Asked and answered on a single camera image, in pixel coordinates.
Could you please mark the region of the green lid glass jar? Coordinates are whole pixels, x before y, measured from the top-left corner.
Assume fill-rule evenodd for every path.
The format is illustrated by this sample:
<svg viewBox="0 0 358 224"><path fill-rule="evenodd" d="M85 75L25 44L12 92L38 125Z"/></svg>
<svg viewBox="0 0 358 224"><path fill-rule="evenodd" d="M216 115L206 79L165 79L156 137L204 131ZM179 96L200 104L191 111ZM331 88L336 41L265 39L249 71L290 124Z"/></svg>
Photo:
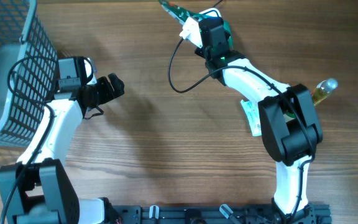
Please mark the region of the green lid glass jar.
<svg viewBox="0 0 358 224"><path fill-rule="evenodd" d="M295 119L295 115L293 113L291 113L290 111L286 111L285 114L289 117L289 118L292 118L292 119Z"/></svg>

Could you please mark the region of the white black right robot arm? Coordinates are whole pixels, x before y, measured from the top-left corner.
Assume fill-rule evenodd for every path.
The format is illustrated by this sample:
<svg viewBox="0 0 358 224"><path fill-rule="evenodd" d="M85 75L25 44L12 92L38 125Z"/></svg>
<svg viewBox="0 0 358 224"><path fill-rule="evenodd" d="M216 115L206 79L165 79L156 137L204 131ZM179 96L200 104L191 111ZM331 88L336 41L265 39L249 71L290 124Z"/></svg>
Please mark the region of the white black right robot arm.
<svg viewBox="0 0 358 224"><path fill-rule="evenodd" d="M257 106L262 142L276 162L273 204L282 222L298 221L306 215L307 172L323 139L309 90L273 80L231 49L231 34L221 17L204 17L197 26L199 55L205 58L210 75Z"/></svg>

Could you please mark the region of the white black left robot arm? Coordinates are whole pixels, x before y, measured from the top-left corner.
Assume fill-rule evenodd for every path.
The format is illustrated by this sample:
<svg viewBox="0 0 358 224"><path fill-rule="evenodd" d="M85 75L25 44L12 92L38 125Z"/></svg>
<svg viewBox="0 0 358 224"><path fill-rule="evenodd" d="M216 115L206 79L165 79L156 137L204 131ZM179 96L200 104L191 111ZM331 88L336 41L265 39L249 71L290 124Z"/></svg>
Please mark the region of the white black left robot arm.
<svg viewBox="0 0 358 224"><path fill-rule="evenodd" d="M38 100L31 88L20 90L26 78L16 68L26 61L57 66L50 100ZM86 113L124 94L124 82L115 73L94 77L86 57L60 60L30 56L9 69L8 90L18 99L43 109L42 120L27 149L14 165L0 168L0 195L3 202L0 223L121 223L120 214L106 197L78 198L64 169L72 137Z"/></svg>

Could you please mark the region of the green white glove package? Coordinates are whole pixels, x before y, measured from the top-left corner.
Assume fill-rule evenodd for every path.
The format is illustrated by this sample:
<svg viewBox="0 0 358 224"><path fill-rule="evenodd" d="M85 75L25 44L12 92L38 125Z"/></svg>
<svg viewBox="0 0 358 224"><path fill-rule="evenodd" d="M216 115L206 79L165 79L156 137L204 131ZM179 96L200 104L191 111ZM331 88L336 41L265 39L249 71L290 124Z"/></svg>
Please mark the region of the green white glove package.
<svg viewBox="0 0 358 224"><path fill-rule="evenodd" d="M175 18L182 26L189 17L193 17L195 20L198 21L198 23L203 20L203 18L197 16L197 13L189 11L184 7L177 6L176 4L173 4L169 1L159 0L159 3L161 7L173 18Z"/></svg>

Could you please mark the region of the teal white small packet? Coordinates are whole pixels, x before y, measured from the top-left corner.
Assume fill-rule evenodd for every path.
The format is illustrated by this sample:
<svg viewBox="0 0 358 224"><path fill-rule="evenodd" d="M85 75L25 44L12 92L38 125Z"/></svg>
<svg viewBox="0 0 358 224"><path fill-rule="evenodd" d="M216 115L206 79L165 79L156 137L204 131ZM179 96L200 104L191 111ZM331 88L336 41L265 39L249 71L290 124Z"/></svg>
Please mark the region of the teal white small packet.
<svg viewBox="0 0 358 224"><path fill-rule="evenodd" d="M254 105L253 102L244 101L244 100L241 100L241 106L244 110L244 113L247 116L250 130L253 137L261 136L262 131L261 131L258 107L256 107L256 105Z"/></svg>

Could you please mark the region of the yellow oil bottle silver cap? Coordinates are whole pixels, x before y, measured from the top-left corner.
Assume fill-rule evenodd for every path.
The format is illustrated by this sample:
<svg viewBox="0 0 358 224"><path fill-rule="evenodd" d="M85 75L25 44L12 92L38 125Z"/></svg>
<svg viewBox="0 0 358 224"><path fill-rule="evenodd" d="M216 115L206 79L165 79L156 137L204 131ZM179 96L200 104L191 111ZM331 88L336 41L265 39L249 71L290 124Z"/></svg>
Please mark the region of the yellow oil bottle silver cap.
<svg viewBox="0 0 358 224"><path fill-rule="evenodd" d="M338 82L335 78L329 78L320 82L311 92L311 98L314 106L317 106L324 99L329 97L337 87Z"/></svg>

